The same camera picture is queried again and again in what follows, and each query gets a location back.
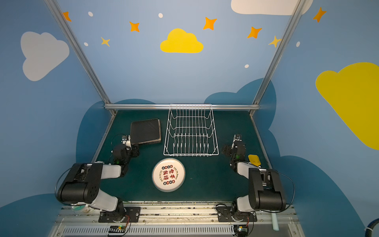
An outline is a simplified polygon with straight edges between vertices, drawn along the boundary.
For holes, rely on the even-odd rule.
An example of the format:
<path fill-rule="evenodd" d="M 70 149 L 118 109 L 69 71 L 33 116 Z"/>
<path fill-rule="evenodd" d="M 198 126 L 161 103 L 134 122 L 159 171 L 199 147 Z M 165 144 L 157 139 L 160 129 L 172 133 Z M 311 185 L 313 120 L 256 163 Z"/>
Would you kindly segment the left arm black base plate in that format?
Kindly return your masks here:
<path fill-rule="evenodd" d="M 100 212 L 99 223 L 137 223 L 140 216 L 140 207 L 124 207 L 112 212 Z"/>

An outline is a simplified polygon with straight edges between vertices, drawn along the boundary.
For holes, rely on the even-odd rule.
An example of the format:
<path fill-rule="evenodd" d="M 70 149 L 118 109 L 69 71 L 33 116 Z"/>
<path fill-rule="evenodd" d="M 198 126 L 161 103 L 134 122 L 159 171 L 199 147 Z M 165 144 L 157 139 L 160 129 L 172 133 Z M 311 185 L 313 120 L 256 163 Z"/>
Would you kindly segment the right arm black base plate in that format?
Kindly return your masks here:
<path fill-rule="evenodd" d="M 255 212 L 240 212 L 231 206 L 216 206 L 219 222 L 257 222 Z"/>

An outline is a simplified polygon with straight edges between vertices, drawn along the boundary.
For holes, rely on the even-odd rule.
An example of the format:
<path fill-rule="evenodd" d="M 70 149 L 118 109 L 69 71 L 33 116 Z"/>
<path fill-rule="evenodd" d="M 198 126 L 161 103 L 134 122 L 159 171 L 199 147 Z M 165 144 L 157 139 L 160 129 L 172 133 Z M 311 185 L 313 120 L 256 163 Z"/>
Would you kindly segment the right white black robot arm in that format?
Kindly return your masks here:
<path fill-rule="evenodd" d="M 223 146 L 222 154 L 231 159 L 232 170 L 248 180 L 248 194 L 234 201 L 232 213 L 256 210 L 276 213 L 286 209 L 286 197 L 276 170 L 247 162 L 243 143 Z"/>

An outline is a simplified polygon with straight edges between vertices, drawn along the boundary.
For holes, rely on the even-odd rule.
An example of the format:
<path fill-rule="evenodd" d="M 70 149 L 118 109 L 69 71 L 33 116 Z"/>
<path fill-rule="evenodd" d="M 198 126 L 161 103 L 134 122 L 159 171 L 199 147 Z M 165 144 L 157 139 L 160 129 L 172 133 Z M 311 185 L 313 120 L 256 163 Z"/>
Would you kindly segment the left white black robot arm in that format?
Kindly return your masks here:
<path fill-rule="evenodd" d="M 139 145 L 119 144 L 112 155 L 114 162 L 75 163 L 67 170 L 67 176 L 60 187 L 55 186 L 54 194 L 62 204 L 88 205 L 93 209 L 114 212 L 121 209 L 122 201 L 100 189 L 101 181 L 124 177 L 132 158 L 140 155 Z"/>

